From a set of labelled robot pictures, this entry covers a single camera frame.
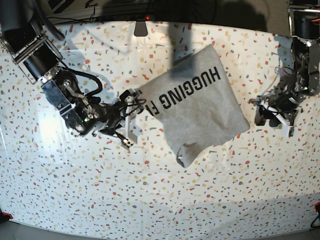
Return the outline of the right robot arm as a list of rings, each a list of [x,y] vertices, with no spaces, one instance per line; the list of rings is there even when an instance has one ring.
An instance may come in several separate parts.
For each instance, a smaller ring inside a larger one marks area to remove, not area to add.
[[[137,143],[130,130],[132,117],[144,109],[139,92],[126,90],[114,104],[101,101],[102,82],[94,75],[67,67],[46,35],[65,36],[45,16],[37,0],[0,3],[0,41],[31,83],[41,82],[48,102],[57,108],[69,129],[79,136],[92,131],[120,139],[129,149]]]

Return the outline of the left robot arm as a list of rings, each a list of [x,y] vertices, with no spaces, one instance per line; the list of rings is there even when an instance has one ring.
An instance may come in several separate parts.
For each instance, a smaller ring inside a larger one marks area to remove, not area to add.
[[[251,99],[256,107],[254,123],[280,128],[292,137],[298,108],[307,97],[320,93],[320,2],[291,0],[288,6],[289,28],[292,36],[290,52],[291,73],[285,73],[268,94]]]

